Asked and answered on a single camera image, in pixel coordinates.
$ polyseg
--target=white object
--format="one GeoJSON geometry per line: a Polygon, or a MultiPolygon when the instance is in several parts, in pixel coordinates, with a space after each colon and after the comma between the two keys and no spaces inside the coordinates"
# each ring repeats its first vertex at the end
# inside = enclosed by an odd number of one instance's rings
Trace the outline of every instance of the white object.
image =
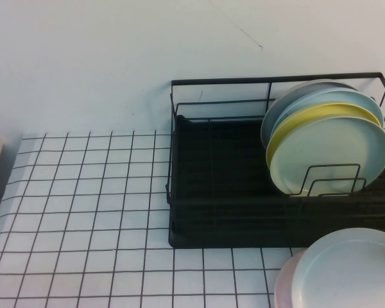
{"type": "MultiPolygon", "coordinates": [[[[358,177],[366,185],[385,168],[385,133],[375,123],[351,115],[328,115],[295,128],[276,149],[270,172],[284,193],[301,191],[309,166],[359,164],[358,177]]],[[[309,170],[301,195],[308,194],[315,180],[355,178],[357,166],[314,167],[309,170]]],[[[354,180],[315,182],[310,196],[350,193],[354,180]]],[[[354,191],[363,187],[357,180],[354,191]]]]}
{"type": "Polygon", "coordinates": [[[378,121],[380,122],[381,127],[384,127],[384,116],[382,114],[381,108],[378,106],[376,101],[356,90],[342,89],[336,87],[315,91],[294,101],[280,114],[277,121],[275,122],[271,134],[275,131],[275,128],[283,120],[285,120],[294,112],[317,103],[323,103],[325,101],[342,101],[345,103],[351,103],[363,107],[373,113],[374,116],[377,117],[378,121]]]}
{"type": "Polygon", "coordinates": [[[292,87],[287,92],[285,92],[281,97],[276,99],[272,106],[268,109],[264,119],[261,124],[261,141],[264,147],[266,148],[273,131],[275,121],[278,119],[280,114],[287,108],[292,102],[297,99],[308,95],[314,91],[330,89],[334,87],[353,89],[353,87],[331,79],[320,79],[303,82],[295,87],[292,87]]]}
{"type": "Polygon", "coordinates": [[[328,234],[295,269],[293,308],[385,308],[385,232],[350,228],[328,234]]]}

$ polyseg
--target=wire rack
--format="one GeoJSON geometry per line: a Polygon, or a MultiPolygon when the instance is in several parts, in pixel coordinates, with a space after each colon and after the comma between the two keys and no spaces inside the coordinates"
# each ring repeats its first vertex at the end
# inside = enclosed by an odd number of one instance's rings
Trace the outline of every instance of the wire rack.
{"type": "Polygon", "coordinates": [[[262,119],[274,96],[316,79],[353,85],[373,97],[385,115],[385,78],[381,73],[172,81],[166,185],[172,246],[309,246],[342,228],[385,231],[385,169],[367,185],[359,176],[359,164],[310,166],[304,184],[314,168],[356,170],[350,178],[316,179],[308,187],[311,192],[320,181],[350,181],[351,192],[337,196],[294,198],[282,194],[270,178],[260,138],[262,119]],[[241,90],[234,92],[236,86],[241,90]],[[225,95],[218,99],[218,94],[225,95]],[[210,99],[201,101],[204,96],[210,99]]]}

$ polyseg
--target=black grid line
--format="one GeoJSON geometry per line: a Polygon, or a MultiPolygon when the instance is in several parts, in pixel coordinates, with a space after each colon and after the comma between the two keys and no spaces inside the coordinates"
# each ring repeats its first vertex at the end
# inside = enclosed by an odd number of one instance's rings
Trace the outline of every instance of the black grid line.
{"type": "MultiPolygon", "coordinates": [[[[42,142],[41,142],[41,145],[40,145],[40,149],[41,149],[41,147],[43,147],[43,143],[44,143],[45,138],[46,138],[46,135],[44,135],[44,138],[43,138],[43,140],[42,140],[42,142]]],[[[31,178],[31,176],[32,176],[32,174],[33,174],[33,171],[34,171],[34,167],[31,169],[31,173],[30,173],[30,177],[29,177],[29,178],[31,178]]],[[[28,183],[27,183],[26,187],[24,188],[23,196],[24,196],[24,194],[26,193],[27,188],[28,188],[28,183]]],[[[20,209],[21,201],[22,201],[22,199],[23,199],[23,196],[21,196],[21,199],[20,199],[20,202],[19,202],[19,206],[17,207],[17,212],[18,212],[19,209],[20,209]]],[[[12,231],[12,229],[13,229],[13,226],[14,226],[14,223],[15,223],[16,215],[14,216],[12,225],[11,225],[11,227],[10,227],[10,231],[12,231]]],[[[8,233],[7,238],[6,238],[6,241],[4,242],[3,251],[6,249],[6,245],[7,245],[7,242],[8,242],[8,238],[9,238],[9,237],[10,237],[10,233],[8,233]]]]}
{"type": "MultiPolygon", "coordinates": [[[[108,160],[108,154],[110,153],[110,146],[111,146],[112,135],[113,135],[113,132],[111,132],[110,140],[109,140],[109,143],[108,143],[108,149],[107,149],[107,155],[105,157],[105,165],[104,165],[104,170],[103,170],[103,176],[105,174],[105,169],[107,167],[107,160],[108,160]]],[[[91,233],[90,233],[90,241],[89,241],[88,251],[87,251],[86,256],[85,256],[83,275],[81,277],[80,290],[78,291],[77,308],[78,308],[78,305],[80,304],[80,295],[81,295],[81,291],[83,289],[83,282],[84,282],[84,278],[85,278],[85,269],[87,267],[87,261],[89,259],[89,251],[90,251],[90,246],[91,246],[92,235],[94,233],[94,226],[96,224],[97,210],[98,210],[98,205],[99,205],[99,202],[100,202],[101,190],[103,189],[103,182],[104,182],[104,179],[101,180],[100,190],[99,190],[99,194],[98,194],[98,198],[97,198],[96,213],[94,215],[94,221],[92,222],[92,228],[91,228],[91,233]]]]}
{"type": "MultiPolygon", "coordinates": [[[[84,163],[87,146],[89,145],[89,141],[90,141],[90,135],[91,135],[91,133],[89,133],[89,136],[87,137],[87,143],[86,143],[86,146],[85,146],[85,151],[84,151],[82,163],[84,163]]],[[[79,175],[80,175],[82,169],[83,169],[83,164],[81,164],[79,175]]],[[[77,191],[77,187],[78,187],[78,181],[76,182],[76,186],[74,188],[74,193],[77,191]]],[[[73,203],[74,203],[74,195],[73,195],[73,198],[71,199],[70,212],[71,212],[71,209],[73,207],[73,203]]],[[[49,286],[49,291],[48,291],[47,297],[50,296],[51,288],[53,287],[54,277],[55,277],[55,274],[56,274],[56,269],[57,269],[58,261],[60,259],[60,254],[61,254],[61,251],[62,251],[63,241],[64,241],[64,237],[65,237],[65,231],[67,230],[67,226],[69,224],[69,218],[70,218],[70,213],[68,213],[68,215],[67,215],[67,220],[65,222],[64,232],[63,232],[62,240],[61,240],[61,243],[60,243],[60,248],[57,251],[58,253],[57,253],[57,258],[56,258],[56,264],[55,264],[55,267],[54,267],[54,272],[53,272],[53,274],[51,276],[51,281],[50,281],[50,286],[49,286]]],[[[48,298],[46,300],[45,307],[47,307],[47,305],[48,305],[48,298]]]]}
{"type": "MultiPolygon", "coordinates": [[[[67,143],[67,138],[65,138],[65,140],[64,140],[63,150],[64,150],[64,148],[65,148],[65,144],[66,144],[66,143],[67,143]]],[[[60,155],[60,158],[58,159],[58,163],[60,163],[60,161],[61,161],[61,159],[62,159],[62,156],[63,156],[63,150],[62,150],[62,154],[60,155]]],[[[54,173],[54,178],[56,177],[57,170],[58,170],[58,166],[56,167],[56,172],[54,173]]],[[[54,184],[54,179],[53,179],[53,181],[51,182],[49,192],[51,192],[51,190],[52,190],[52,188],[53,188],[53,184],[54,184]]],[[[24,275],[23,275],[22,278],[21,278],[21,283],[20,283],[19,290],[18,290],[18,292],[17,292],[17,297],[20,296],[20,292],[21,292],[21,288],[22,288],[22,285],[23,285],[23,282],[24,282],[24,278],[25,278],[25,276],[26,276],[27,268],[28,268],[29,263],[30,263],[31,255],[32,255],[32,253],[33,253],[34,244],[36,243],[36,239],[37,239],[37,236],[38,236],[39,231],[40,231],[41,223],[42,223],[42,221],[43,221],[44,213],[46,212],[46,207],[47,207],[47,204],[48,204],[49,199],[50,199],[50,197],[47,197],[46,203],[44,204],[43,213],[42,213],[42,215],[41,215],[41,217],[40,217],[40,222],[38,223],[37,232],[36,232],[36,234],[35,234],[35,237],[34,237],[34,240],[33,240],[33,244],[31,245],[31,248],[30,248],[30,254],[29,254],[28,259],[27,259],[26,267],[24,268],[24,275]]],[[[14,302],[14,307],[16,307],[16,305],[17,305],[17,298],[16,298],[16,300],[15,300],[15,302],[14,302]]]]}
{"type": "MultiPolygon", "coordinates": [[[[155,156],[155,150],[153,150],[153,162],[154,162],[154,156],[155,156]]],[[[147,228],[148,228],[148,224],[150,223],[150,208],[151,208],[151,191],[153,189],[153,172],[154,172],[154,164],[152,165],[152,168],[151,168],[151,181],[150,181],[150,196],[148,198],[148,214],[147,214],[147,228]]],[[[146,234],[146,243],[145,243],[145,249],[147,249],[147,243],[148,243],[148,231],[147,231],[147,234],[146,234]]],[[[145,274],[145,270],[146,270],[146,257],[147,257],[147,251],[145,250],[144,251],[144,261],[143,261],[143,265],[142,265],[142,277],[141,277],[141,295],[140,295],[140,308],[142,308],[142,297],[143,297],[143,291],[144,291],[144,274],[145,274]]]]}
{"type": "MultiPolygon", "coordinates": [[[[131,139],[130,157],[128,158],[127,177],[128,177],[128,174],[130,173],[130,162],[131,162],[131,156],[132,156],[133,143],[134,143],[134,132],[133,132],[133,136],[132,136],[132,139],[131,139]]],[[[124,207],[125,207],[125,203],[126,203],[127,185],[128,185],[128,181],[126,181],[126,186],[124,188],[123,205],[121,207],[120,228],[121,228],[121,225],[123,224],[123,215],[124,215],[124,207]]],[[[117,266],[117,254],[118,254],[118,248],[119,248],[119,244],[120,244],[120,235],[121,235],[121,231],[118,232],[117,245],[115,246],[113,273],[112,273],[112,277],[111,277],[110,294],[108,296],[108,307],[110,307],[111,296],[112,296],[112,293],[113,293],[114,277],[116,275],[116,266],[117,266]]]]}

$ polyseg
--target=light blue plate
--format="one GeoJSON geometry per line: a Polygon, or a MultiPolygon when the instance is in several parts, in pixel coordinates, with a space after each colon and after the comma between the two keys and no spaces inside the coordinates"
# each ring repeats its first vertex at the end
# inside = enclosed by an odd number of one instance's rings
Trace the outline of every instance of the light blue plate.
{"type": "Polygon", "coordinates": [[[381,108],[378,106],[376,101],[356,90],[334,87],[330,89],[314,91],[291,103],[278,117],[272,129],[271,135],[275,131],[275,128],[294,112],[317,103],[323,103],[325,101],[344,101],[345,103],[351,103],[363,107],[372,112],[374,116],[379,120],[381,126],[384,127],[384,116],[382,115],[381,108]]]}

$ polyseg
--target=white tile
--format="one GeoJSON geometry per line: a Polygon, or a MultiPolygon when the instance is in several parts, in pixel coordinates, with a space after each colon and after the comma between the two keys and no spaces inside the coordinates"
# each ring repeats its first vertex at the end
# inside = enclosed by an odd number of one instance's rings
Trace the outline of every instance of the white tile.
{"type": "Polygon", "coordinates": [[[265,277],[262,270],[235,271],[238,293],[266,293],[265,277]]]}
{"type": "Polygon", "coordinates": [[[153,162],[153,150],[133,150],[131,162],[153,162]]]}
{"type": "Polygon", "coordinates": [[[289,248],[263,248],[265,268],[281,268],[291,258],[289,248]]]}
{"type": "Polygon", "coordinates": [[[62,251],[87,250],[90,243],[91,231],[66,232],[62,251]]]}
{"type": "Polygon", "coordinates": [[[105,178],[125,178],[128,173],[128,164],[107,164],[105,166],[105,178]]]}
{"type": "Polygon", "coordinates": [[[57,169],[56,179],[65,180],[78,178],[78,175],[80,174],[80,168],[80,165],[59,166],[57,169]]]}
{"type": "Polygon", "coordinates": [[[21,200],[20,213],[43,213],[47,197],[24,197],[21,200]]]}
{"type": "Polygon", "coordinates": [[[144,274],[144,287],[146,295],[166,295],[173,292],[173,273],[168,271],[146,272],[144,274]]]}
{"type": "Polygon", "coordinates": [[[267,295],[238,295],[239,308],[270,308],[267,295]]]}
{"type": "Polygon", "coordinates": [[[116,249],[118,231],[94,231],[91,238],[91,250],[116,249]]]}
{"type": "Polygon", "coordinates": [[[131,149],[133,137],[112,137],[110,150],[131,149]]]}
{"type": "Polygon", "coordinates": [[[29,252],[33,246],[34,233],[11,233],[8,236],[6,252],[29,252]]]}
{"type": "Polygon", "coordinates": [[[104,164],[83,165],[80,178],[102,178],[104,173],[104,164]]]}
{"type": "Polygon", "coordinates": [[[91,212],[97,208],[98,196],[74,196],[71,212],[91,212]]]}
{"type": "Polygon", "coordinates": [[[126,191],[125,178],[105,178],[103,180],[102,194],[123,194],[126,191]]]}
{"type": "Polygon", "coordinates": [[[267,284],[268,284],[268,291],[269,293],[273,293],[275,289],[275,282],[277,281],[277,277],[279,274],[279,270],[269,270],[265,271],[265,274],[267,276],[267,284]]]}
{"type": "Polygon", "coordinates": [[[109,164],[130,161],[130,150],[110,150],[108,153],[109,164]]]}
{"type": "Polygon", "coordinates": [[[129,178],[127,179],[128,193],[149,193],[151,178],[129,178]]]}
{"type": "Polygon", "coordinates": [[[80,298],[78,308],[108,308],[108,297],[80,298]]]}
{"type": "Polygon", "coordinates": [[[88,138],[67,138],[67,142],[65,143],[64,151],[69,150],[85,150],[87,145],[88,138]]]}
{"type": "Polygon", "coordinates": [[[60,249],[63,232],[38,233],[34,243],[34,252],[53,252],[60,249]]]}
{"type": "Polygon", "coordinates": [[[122,230],[119,248],[144,248],[146,244],[146,230],[122,230]]]}
{"type": "Polygon", "coordinates": [[[40,225],[40,231],[64,230],[68,214],[44,214],[40,225]]]}
{"type": "Polygon", "coordinates": [[[13,221],[15,219],[15,214],[6,215],[0,217],[0,232],[8,232],[12,227],[13,221]]]}
{"type": "Polygon", "coordinates": [[[128,176],[151,176],[152,163],[132,163],[128,176]]]}
{"type": "Polygon", "coordinates": [[[204,308],[204,296],[175,296],[174,308],[204,308]]]}
{"type": "Polygon", "coordinates": [[[57,180],[51,188],[52,195],[74,194],[77,180],[57,180]]]}
{"type": "Polygon", "coordinates": [[[236,270],[262,269],[260,248],[234,248],[233,251],[236,270]]]}
{"type": "Polygon", "coordinates": [[[37,165],[57,165],[60,161],[62,152],[40,152],[36,164],[37,165]]]}
{"type": "Polygon", "coordinates": [[[52,273],[56,268],[56,252],[34,252],[31,254],[26,273],[52,273]]]}
{"type": "Polygon", "coordinates": [[[13,168],[34,165],[36,162],[37,155],[37,152],[17,154],[13,168]]]}
{"type": "Polygon", "coordinates": [[[61,252],[56,273],[77,273],[84,270],[87,252],[61,252]]]}
{"type": "Polygon", "coordinates": [[[147,228],[147,211],[124,212],[122,229],[147,228]]]}
{"type": "Polygon", "coordinates": [[[91,230],[95,213],[71,213],[67,230],[91,230]]]}
{"type": "Polygon", "coordinates": [[[26,275],[21,286],[20,297],[47,296],[51,275],[26,275]]]}
{"type": "Polygon", "coordinates": [[[90,137],[87,150],[107,150],[110,137],[90,137]]]}
{"type": "Polygon", "coordinates": [[[50,296],[78,296],[82,274],[56,274],[50,296]]]}
{"type": "Polygon", "coordinates": [[[15,217],[13,231],[37,231],[41,214],[18,214],[15,217]]]}
{"type": "Polygon", "coordinates": [[[0,260],[0,273],[24,273],[28,257],[28,253],[4,253],[0,260]]]}
{"type": "Polygon", "coordinates": [[[168,230],[148,230],[147,248],[171,248],[168,230]]]}
{"type": "Polygon", "coordinates": [[[113,295],[141,294],[142,273],[115,273],[113,295]]]}
{"type": "Polygon", "coordinates": [[[121,212],[98,212],[95,230],[120,229],[121,212]]]}
{"type": "Polygon", "coordinates": [[[16,196],[22,196],[24,194],[24,191],[26,190],[27,182],[16,182],[13,184],[7,184],[6,190],[3,194],[3,199],[16,197],[16,196]]]}
{"type": "Polygon", "coordinates": [[[78,180],[76,194],[99,194],[101,179],[98,180],[78,180]]]}
{"type": "Polygon", "coordinates": [[[46,213],[69,212],[73,196],[51,196],[47,201],[46,213]]]}
{"type": "Polygon", "coordinates": [[[232,270],[231,249],[204,249],[206,270],[232,270]]]}
{"type": "Polygon", "coordinates": [[[112,297],[110,301],[110,308],[132,308],[140,307],[140,297],[112,297]]]}
{"type": "Polygon", "coordinates": [[[109,295],[112,273],[84,274],[82,296],[109,295]]]}
{"type": "Polygon", "coordinates": [[[0,297],[16,297],[19,292],[22,275],[0,276],[0,297]]]}
{"type": "Polygon", "coordinates": [[[235,293],[232,271],[205,271],[206,293],[235,293]]]}
{"type": "Polygon", "coordinates": [[[113,271],[116,251],[89,252],[85,271],[113,271]]]}
{"type": "Polygon", "coordinates": [[[202,270],[203,257],[201,249],[176,249],[175,270],[202,270]]]}
{"type": "Polygon", "coordinates": [[[149,194],[126,194],[124,210],[148,210],[149,194]]]}
{"type": "Polygon", "coordinates": [[[0,299],[0,308],[14,308],[15,300],[0,299]]]}
{"type": "Polygon", "coordinates": [[[148,228],[168,228],[168,225],[169,225],[169,210],[150,211],[148,228]]]}
{"type": "Polygon", "coordinates": [[[52,181],[29,182],[26,196],[45,196],[49,194],[52,181]]]}
{"type": "Polygon", "coordinates": [[[152,193],[164,193],[166,191],[167,178],[153,178],[151,183],[152,193]]]}
{"type": "Polygon", "coordinates": [[[144,296],[141,308],[172,308],[171,296],[144,296]]]}
{"type": "Polygon", "coordinates": [[[10,175],[10,178],[8,179],[8,183],[28,180],[30,178],[32,170],[33,170],[33,166],[26,166],[26,167],[13,169],[10,175]]]}
{"type": "Polygon", "coordinates": [[[144,250],[117,251],[116,271],[142,271],[144,266],[144,250]]]}
{"type": "Polygon", "coordinates": [[[168,165],[168,162],[155,162],[153,176],[167,176],[168,165]]]}
{"type": "Polygon", "coordinates": [[[43,139],[23,139],[20,143],[19,153],[40,151],[43,139]]]}
{"type": "Polygon", "coordinates": [[[31,180],[52,180],[56,174],[57,166],[35,166],[31,180]]]}
{"type": "Polygon", "coordinates": [[[174,275],[175,294],[202,294],[203,273],[201,271],[176,271],[174,275]]]}
{"type": "Polygon", "coordinates": [[[63,165],[82,164],[83,157],[84,151],[63,152],[60,163],[63,165]]]}
{"type": "Polygon", "coordinates": [[[146,271],[173,270],[173,254],[170,249],[146,250],[146,271]]]}
{"type": "Polygon", "coordinates": [[[76,308],[77,298],[49,298],[47,308],[76,308]]]}
{"type": "Polygon", "coordinates": [[[169,149],[156,149],[154,152],[154,162],[168,162],[169,149]]]}
{"type": "Polygon", "coordinates": [[[135,136],[133,149],[152,149],[154,148],[154,136],[135,136]]]}
{"type": "Polygon", "coordinates": [[[32,308],[32,307],[45,307],[45,298],[20,298],[17,301],[15,308],[32,308]]]}
{"type": "Polygon", "coordinates": [[[122,210],[124,194],[102,194],[98,201],[98,210],[122,210]]]}
{"type": "Polygon", "coordinates": [[[104,164],[107,158],[107,150],[87,151],[84,164],[104,164]]]}
{"type": "Polygon", "coordinates": [[[65,138],[44,139],[41,147],[42,151],[62,151],[64,148],[65,138]]]}

